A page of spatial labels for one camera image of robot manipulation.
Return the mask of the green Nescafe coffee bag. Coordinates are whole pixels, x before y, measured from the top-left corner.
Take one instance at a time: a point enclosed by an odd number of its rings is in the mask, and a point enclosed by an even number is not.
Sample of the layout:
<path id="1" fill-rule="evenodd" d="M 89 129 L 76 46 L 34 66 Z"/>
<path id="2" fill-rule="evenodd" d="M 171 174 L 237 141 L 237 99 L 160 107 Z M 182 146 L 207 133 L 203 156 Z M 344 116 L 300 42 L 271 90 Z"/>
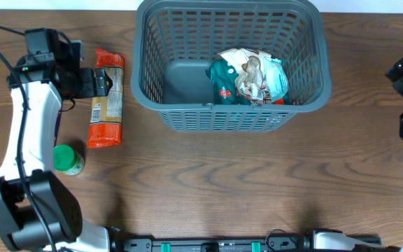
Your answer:
<path id="1" fill-rule="evenodd" d="M 228 64 L 226 60 L 222 59 L 212 63 L 208 70 L 206 70 L 206 75 L 213 85 L 215 103 L 224 105 L 251 105 L 240 101 L 234 85 L 238 74 L 234 67 Z M 271 102 L 270 104 L 288 105 L 289 103 L 290 100 L 287 92 L 282 99 Z"/>

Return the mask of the pale green wipes packet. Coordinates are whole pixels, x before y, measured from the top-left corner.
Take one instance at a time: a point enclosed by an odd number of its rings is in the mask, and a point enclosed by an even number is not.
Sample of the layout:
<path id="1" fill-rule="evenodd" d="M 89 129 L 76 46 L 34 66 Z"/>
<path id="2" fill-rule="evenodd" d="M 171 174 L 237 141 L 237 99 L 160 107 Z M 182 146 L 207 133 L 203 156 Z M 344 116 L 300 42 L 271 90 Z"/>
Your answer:
<path id="1" fill-rule="evenodd" d="M 288 79 L 281 59 L 265 56 L 263 59 L 264 77 L 271 101 L 282 99 L 288 92 Z"/>

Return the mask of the orange biscuit package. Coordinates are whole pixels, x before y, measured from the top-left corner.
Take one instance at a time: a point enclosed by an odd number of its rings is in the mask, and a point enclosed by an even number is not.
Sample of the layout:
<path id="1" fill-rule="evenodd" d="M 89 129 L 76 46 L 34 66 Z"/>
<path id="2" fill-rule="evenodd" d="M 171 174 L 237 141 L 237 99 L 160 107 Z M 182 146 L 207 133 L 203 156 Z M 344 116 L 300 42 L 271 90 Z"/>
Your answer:
<path id="1" fill-rule="evenodd" d="M 122 54 L 96 49 L 96 67 L 105 70 L 113 81 L 113 86 L 106 97 L 92 99 L 88 148 L 114 146 L 122 141 L 125 58 L 126 56 Z"/>

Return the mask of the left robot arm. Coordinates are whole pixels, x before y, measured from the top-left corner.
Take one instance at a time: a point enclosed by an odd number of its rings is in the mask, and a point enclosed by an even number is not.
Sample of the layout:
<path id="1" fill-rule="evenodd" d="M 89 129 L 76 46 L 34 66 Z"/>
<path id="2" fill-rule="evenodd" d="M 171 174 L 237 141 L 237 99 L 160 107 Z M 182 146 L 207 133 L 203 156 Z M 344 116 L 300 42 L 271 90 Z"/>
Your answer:
<path id="1" fill-rule="evenodd" d="M 27 54 L 9 66 L 13 117 L 0 166 L 0 239 L 10 251 L 111 251 L 110 231 L 83 219 L 53 161 L 64 101 L 105 97 L 112 80 L 82 68 L 83 45 L 48 28 L 23 32 Z"/>

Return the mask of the beige brown snack pouch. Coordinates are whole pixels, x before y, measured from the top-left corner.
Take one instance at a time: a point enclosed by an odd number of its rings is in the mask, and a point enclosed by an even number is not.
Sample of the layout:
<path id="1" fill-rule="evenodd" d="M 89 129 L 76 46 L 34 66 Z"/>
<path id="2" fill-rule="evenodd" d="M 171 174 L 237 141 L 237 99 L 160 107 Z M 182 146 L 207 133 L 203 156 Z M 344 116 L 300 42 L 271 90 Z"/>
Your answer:
<path id="1" fill-rule="evenodd" d="M 218 55 L 233 66 L 238 74 L 234 85 L 241 102 L 258 105 L 271 103 L 263 65 L 264 57 L 271 57 L 271 54 L 250 48 L 230 48 Z"/>

